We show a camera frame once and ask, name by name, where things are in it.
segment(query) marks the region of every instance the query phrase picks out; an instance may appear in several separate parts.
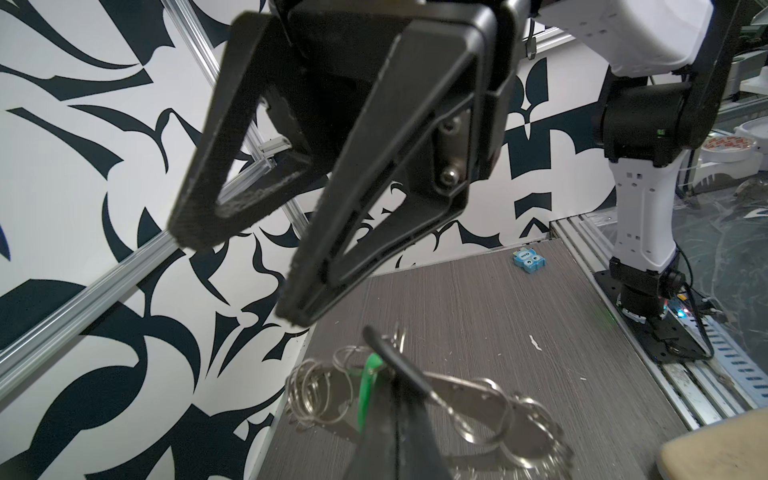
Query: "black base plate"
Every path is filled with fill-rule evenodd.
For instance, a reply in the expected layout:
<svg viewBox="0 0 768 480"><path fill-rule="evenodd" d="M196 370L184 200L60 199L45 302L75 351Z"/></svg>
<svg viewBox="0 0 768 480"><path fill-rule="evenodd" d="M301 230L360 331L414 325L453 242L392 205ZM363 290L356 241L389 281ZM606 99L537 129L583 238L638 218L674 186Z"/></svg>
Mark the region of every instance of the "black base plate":
<svg viewBox="0 0 768 480"><path fill-rule="evenodd" d="M615 305L621 292L621 282L611 278L608 270L595 272L594 279ZM645 323L636 322L623 313L621 316L648 356L659 363L689 362L707 357L701 345L669 310L665 316L650 318Z"/></svg>

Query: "metal screw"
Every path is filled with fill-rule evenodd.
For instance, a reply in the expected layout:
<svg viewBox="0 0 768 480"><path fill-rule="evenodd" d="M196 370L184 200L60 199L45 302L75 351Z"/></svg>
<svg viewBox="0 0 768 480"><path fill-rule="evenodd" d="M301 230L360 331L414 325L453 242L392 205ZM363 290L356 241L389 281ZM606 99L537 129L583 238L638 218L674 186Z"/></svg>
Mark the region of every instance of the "metal screw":
<svg viewBox="0 0 768 480"><path fill-rule="evenodd" d="M448 188L453 188L458 184L458 169L449 165L440 172L440 183Z"/></svg>
<svg viewBox="0 0 768 480"><path fill-rule="evenodd" d="M437 129L440 133L445 135L456 135L458 130L462 127L462 119L456 115L454 118L448 119L438 125Z"/></svg>

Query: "dark table surface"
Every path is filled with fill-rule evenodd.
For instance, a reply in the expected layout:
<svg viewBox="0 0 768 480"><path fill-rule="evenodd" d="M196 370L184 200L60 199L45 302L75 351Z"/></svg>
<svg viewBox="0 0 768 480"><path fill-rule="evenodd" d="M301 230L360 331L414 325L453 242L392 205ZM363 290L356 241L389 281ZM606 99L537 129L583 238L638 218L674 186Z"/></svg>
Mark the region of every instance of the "dark table surface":
<svg viewBox="0 0 768 480"><path fill-rule="evenodd" d="M574 478L656 478L655 456L683 423L564 244L532 247L547 260L533 274L501 250L370 278L319 321L306 356L330 359L362 344L362 326L390 333L399 322L425 371L488 377L542 402L575 451ZM441 447L465 449L444 414L433 419ZM259 478L341 479L353 452L283 416Z"/></svg>

